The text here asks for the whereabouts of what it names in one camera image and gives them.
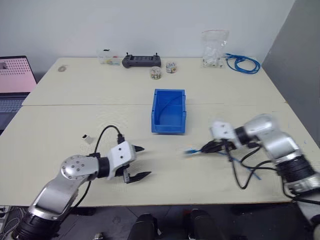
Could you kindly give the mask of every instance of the gray wall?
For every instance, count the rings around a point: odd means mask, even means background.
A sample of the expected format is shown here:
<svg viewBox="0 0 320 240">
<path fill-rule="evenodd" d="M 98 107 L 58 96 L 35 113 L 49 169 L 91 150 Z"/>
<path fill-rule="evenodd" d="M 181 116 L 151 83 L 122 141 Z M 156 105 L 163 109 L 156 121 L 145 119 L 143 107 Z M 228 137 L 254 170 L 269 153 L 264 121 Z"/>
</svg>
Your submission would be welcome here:
<svg viewBox="0 0 320 240">
<path fill-rule="evenodd" d="M 320 0 L 296 0 L 262 66 L 320 146 Z"/>
</svg>

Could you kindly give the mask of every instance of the white table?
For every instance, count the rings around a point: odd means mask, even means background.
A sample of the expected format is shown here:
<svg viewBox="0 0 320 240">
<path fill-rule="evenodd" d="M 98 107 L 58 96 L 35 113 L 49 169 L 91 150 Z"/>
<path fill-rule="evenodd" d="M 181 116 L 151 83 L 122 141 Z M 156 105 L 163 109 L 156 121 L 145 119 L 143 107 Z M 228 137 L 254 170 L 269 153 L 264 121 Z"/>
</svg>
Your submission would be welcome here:
<svg viewBox="0 0 320 240">
<path fill-rule="evenodd" d="M 166 72 L 167 61 L 177 72 Z M 249 62 L 243 63 L 252 68 Z M 58 68 L 66 66 L 64 72 Z M 263 69 L 249 75 L 225 68 L 203 68 L 200 58 L 163 58 L 162 77 L 147 67 L 100 64 L 96 58 L 59 58 L 24 101 L 36 105 L 150 105 L 155 89 L 184 89 L 187 104 L 278 104 L 285 99 Z"/>
<path fill-rule="evenodd" d="M 74 154 L 87 155 L 108 124 L 115 124 L 132 144 L 143 146 L 129 172 L 152 173 L 140 182 L 125 184 L 121 177 L 96 179 L 82 206 L 262 203 L 287 201 L 279 177 L 258 171 L 262 180 L 251 180 L 246 190 L 235 183 L 231 164 L 218 154 L 185 157 L 189 148 L 211 140 L 214 118 L 241 126 L 261 113 L 275 115 L 283 131 L 301 146 L 312 165 L 319 169 L 320 150 L 286 103 L 278 104 L 190 104 L 186 106 L 185 135 L 151 133 L 151 105 L 24 106 L 0 136 L 0 204 L 29 206 L 42 187 L 56 176 L 61 162 Z M 102 155 L 116 144 L 116 132 L 106 132 L 99 149 Z M 240 158 L 247 150 L 234 151 Z M 254 165 L 266 160 L 261 151 L 247 160 Z M 243 182 L 249 172 L 238 167 Z M 85 185 L 81 187 L 81 196 Z"/>
</svg>

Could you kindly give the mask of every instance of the plastic container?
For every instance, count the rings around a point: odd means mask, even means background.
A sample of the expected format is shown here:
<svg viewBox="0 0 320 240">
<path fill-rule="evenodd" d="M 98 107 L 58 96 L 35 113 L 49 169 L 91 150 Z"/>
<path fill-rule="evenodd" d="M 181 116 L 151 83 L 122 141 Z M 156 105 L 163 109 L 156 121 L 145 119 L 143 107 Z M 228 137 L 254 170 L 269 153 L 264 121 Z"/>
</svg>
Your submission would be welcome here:
<svg viewBox="0 0 320 240">
<path fill-rule="evenodd" d="M 120 58 L 110 49 L 97 50 L 96 55 L 101 64 L 120 65 Z"/>
<path fill-rule="evenodd" d="M 169 74 L 174 74 L 177 71 L 177 65 L 174 61 L 168 61 L 165 65 L 166 72 Z"/>
<path fill-rule="evenodd" d="M 180 89 L 155 89 L 151 113 L 151 131 L 159 134 L 184 134 L 186 95 Z"/>
<path fill-rule="evenodd" d="M 161 78 L 161 68 L 158 66 L 153 66 L 150 69 L 150 77 L 154 80 L 158 80 Z"/>
</svg>

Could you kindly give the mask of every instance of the black remote controller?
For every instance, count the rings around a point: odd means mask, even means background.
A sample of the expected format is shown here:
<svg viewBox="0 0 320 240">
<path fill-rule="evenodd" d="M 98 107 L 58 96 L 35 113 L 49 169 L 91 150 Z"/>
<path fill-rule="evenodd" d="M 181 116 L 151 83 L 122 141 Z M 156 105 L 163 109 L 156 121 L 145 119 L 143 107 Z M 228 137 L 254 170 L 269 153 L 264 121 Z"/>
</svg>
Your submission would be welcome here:
<svg viewBox="0 0 320 240">
<path fill-rule="evenodd" d="M 131 67 L 161 67 L 161 59 L 158 53 L 153 56 L 133 56 L 126 53 L 122 65 L 127 69 Z"/>
</svg>

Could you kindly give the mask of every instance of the blue plastic bin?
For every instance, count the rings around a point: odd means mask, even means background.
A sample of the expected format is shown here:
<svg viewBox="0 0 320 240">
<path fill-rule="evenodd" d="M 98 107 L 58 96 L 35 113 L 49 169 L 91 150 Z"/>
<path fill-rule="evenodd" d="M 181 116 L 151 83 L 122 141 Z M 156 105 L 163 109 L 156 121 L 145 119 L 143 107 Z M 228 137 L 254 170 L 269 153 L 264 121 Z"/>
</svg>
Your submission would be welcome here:
<svg viewBox="0 0 320 240">
<path fill-rule="evenodd" d="M 180 89 L 155 89 L 151 113 L 151 131 L 160 134 L 184 134 L 186 95 Z"/>
</svg>

